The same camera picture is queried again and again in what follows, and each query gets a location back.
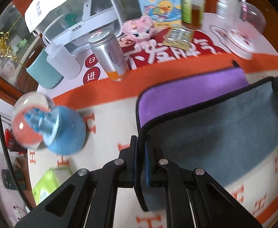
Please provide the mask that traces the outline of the purple and grey towel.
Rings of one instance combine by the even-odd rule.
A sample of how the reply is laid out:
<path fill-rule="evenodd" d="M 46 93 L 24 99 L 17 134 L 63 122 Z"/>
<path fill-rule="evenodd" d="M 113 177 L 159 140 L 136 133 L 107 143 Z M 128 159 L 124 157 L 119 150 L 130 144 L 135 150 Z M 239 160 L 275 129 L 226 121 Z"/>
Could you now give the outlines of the purple and grey towel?
<path fill-rule="evenodd" d="M 239 66 L 152 86 L 136 103 L 135 192 L 145 211 L 165 207 L 152 188 L 154 149 L 179 167 L 201 167 L 228 186 L 278 146 L 278 78 L 249 84 Z"/>

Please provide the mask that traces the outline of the green tissue pack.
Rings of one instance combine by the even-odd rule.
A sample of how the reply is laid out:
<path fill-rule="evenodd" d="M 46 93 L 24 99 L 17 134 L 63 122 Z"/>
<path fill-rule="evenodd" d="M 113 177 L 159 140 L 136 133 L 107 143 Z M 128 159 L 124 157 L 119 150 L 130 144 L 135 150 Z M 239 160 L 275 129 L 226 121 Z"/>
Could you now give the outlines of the green tissue pack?
<path fill-rule="evenodd" d="M 43 202 L 72 175 L 68 167 L 50 168 L 32 190 L 36 205 Z"/>

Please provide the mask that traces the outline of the pink dome music box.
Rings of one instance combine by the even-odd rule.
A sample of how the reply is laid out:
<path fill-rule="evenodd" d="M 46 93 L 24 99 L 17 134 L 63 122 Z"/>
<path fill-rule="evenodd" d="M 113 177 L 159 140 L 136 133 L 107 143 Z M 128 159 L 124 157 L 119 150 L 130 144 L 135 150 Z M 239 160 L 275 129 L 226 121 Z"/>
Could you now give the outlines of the pink dome music box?
<path fill-rule="evenodd" d="M 227 30 L 228 49 L 244 60 L 251 60 L 265 27 L 262 12 L 246 0 L 239 0 Z"/>

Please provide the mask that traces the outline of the orange cream H-pattern blanket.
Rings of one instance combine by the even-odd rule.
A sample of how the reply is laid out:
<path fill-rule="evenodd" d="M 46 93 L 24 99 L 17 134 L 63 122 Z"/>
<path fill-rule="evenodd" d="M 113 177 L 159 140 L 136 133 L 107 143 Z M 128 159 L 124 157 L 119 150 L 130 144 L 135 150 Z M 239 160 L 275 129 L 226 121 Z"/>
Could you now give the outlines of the orange cream H-pattern blanket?
<path fill-rule="evenodd" d="M 30 150 L 28 167 L 32 186 L 52 167 L 95 170 L 116 158 L 121 149 L 129 146 L 131 136 L 137 134 L 135 104 L 144 89 L 164 81 L 231 68 L 233 61 L 239 64 L 246 83 L 278 77 L 278 56 L 256 54 L 246 61 L 224 53 L 136 67 L 120 82 L 102 79 L 79 86 L 77 80 L 63 81 L 46 91 L 55 104 L 84 115 L 88 142 L 79 153 L 65 157 L 47 149 Z M 272 225 L 278 218 L 278 143 L 255 168 L 226 189 L 264 226 Z"/>

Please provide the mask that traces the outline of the blue castle snow globe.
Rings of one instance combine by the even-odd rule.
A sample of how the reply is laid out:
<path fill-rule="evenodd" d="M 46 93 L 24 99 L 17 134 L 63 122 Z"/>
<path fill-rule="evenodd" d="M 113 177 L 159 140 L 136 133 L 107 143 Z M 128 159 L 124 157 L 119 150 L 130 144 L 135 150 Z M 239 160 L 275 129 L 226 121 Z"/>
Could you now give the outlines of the blue castle snow globe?
<path fill-rule="evenodd" d="M 71 155 L 85 145 L 82 116 L 71 108 L 55 105 L 42 93 L 29 92 L 17 100 L 11 126 L 17 142 L 27 149 L 47 148 L 58 155 Z"/>

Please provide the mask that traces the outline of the small white pill bottle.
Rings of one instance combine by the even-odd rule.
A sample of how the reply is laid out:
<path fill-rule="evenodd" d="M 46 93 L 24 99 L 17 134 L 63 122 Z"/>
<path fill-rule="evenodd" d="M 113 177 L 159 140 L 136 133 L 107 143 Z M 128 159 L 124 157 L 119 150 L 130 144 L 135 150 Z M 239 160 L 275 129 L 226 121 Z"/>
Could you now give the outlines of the small white pill bottle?
<path fill-rule="evenodd" d="M 216 4 L 216 16 L 220 19 L 225 19 L 227 16 L 227 1 L 226 0 L 217 0 Z"/>

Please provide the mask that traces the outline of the gold pill blister pack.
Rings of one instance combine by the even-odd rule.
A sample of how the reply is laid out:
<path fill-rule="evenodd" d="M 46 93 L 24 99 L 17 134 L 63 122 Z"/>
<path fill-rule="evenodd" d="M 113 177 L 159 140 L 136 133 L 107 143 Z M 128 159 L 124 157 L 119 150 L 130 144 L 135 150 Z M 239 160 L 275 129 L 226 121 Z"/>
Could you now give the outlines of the gold pill blister pack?
<path fill-rule="evenodd" d="M 183 27 L 171 28 L 164 36 L 163 45 L 188 51 L 193 40 L 193 30 Z"/>

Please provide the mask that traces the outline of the glass bottle amber liquid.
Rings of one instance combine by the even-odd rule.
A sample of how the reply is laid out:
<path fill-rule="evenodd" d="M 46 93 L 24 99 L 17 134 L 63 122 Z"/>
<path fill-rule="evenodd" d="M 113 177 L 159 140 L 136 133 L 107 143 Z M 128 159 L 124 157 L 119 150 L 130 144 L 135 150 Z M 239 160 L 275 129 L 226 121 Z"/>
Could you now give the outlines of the glass bottle amber liquid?
<path fill-rule="evenodd" d="M 203 24 L 205 0 L 181 0 L 182 25 L 198 30 Z"/>

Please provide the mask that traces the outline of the teal cylindrical humidifier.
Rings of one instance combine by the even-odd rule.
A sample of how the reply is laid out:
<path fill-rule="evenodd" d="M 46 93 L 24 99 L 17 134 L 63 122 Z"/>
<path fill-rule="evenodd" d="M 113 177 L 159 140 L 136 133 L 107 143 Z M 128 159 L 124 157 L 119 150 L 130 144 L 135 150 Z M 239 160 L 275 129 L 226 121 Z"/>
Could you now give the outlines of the teal cylindrical humidifier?
<path fill-rule="evenodd" d="M 26 71 L 45 89 L 53 89 L 63 79 L 63 76 L 47 62 L 48 54 L 43 45 L 34 48 L 25 61 Z"/>

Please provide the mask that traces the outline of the red white printed mat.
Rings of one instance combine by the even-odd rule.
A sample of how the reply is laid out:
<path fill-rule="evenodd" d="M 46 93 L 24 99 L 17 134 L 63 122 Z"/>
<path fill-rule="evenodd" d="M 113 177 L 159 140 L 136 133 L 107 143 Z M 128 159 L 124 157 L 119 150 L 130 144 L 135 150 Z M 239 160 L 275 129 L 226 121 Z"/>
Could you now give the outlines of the red white printed mat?
<path fill-rule="evenodd" d="M 213 40 L 203 31 L 196 31 L 190 42 L 188 50 L 183 50 L 173 46 L 163 45 L 169 29 L 161 29 L 154 33 L 153 38 L 156 40 L 156 46 L 149 49 L 135 49 L 135 42 L 130 40 L 127 35 L 120 36 L 118 42 L 122 48 L 129 69 L 136 70 L 139 67 L 187 59 L 189 57 L 200 57 L 203 55 L 220 55 L 226 51 L 214 44 Z"/>

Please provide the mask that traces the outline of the blue duck picture box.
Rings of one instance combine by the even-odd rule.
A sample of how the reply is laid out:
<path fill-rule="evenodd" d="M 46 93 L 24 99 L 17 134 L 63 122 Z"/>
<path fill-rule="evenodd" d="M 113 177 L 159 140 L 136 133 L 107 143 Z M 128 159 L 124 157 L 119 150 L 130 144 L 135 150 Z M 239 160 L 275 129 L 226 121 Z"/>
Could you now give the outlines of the blue duck picture box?
<path fill-rule="evenodd" d="M 149 16 L 156 27 L 180 27 L 181 0 L 138 0 L 141 14 Z"/>

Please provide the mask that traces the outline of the pink brick bear figure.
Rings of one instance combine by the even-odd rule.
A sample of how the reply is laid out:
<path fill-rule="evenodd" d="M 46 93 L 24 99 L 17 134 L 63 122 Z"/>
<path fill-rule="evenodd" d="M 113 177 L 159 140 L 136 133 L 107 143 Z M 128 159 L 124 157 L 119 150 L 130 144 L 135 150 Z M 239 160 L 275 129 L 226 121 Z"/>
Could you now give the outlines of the pink brick bear figure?
<path fill-rule="evenodd" d="M 153 20 L 143 15 L 137 20 L 130 20 L 122 25 L 122 32 L 128 39 L 134 42 L 148 41 L 153 37 L 155 31 Z"/>

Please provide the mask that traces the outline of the silver orange aluminium can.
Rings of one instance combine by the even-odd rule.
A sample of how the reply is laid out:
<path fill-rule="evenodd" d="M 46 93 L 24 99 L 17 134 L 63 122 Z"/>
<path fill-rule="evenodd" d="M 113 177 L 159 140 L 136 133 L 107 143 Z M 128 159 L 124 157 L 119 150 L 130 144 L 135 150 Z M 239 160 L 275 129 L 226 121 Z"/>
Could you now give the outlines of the silver orange aluminium can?
<path fill-rule="evenodd" d="M 119 42 L 113 32 L 106 28 L 91 33 L 88 43 L 103 70 L 112 81 L 123 80 L 129 67 Z"/>

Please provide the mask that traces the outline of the wooden glass sliding door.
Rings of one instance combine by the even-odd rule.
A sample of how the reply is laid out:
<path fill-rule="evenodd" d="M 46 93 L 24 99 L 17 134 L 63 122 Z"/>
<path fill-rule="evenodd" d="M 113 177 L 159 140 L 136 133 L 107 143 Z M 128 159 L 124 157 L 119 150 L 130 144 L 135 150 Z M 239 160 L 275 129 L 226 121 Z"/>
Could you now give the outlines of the wooden glass sliding door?
<path fill-rule="evenodd" d="M 38 88 L 27 72 L 43 46 L 25 23 L 25 11 L 32 1 L 8 0 L 0 7 L 0 98 L 11 105 Z"/>

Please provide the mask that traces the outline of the white countertop appliance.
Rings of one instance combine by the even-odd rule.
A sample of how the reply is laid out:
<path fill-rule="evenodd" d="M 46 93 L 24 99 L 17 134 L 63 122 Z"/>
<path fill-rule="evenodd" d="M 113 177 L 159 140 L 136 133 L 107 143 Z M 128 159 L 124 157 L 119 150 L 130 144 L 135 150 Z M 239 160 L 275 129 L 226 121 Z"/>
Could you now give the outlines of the white countertop appliance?
<path fill-rule="evenodd" d="M 90 48 L 90 33 L 108 28 L 120 36 L 123 23 L 140 14 L 137 0 L 67 0 L 31 33 L 43 36 L 45 44 L 64 45 L 76 56 Z"/>

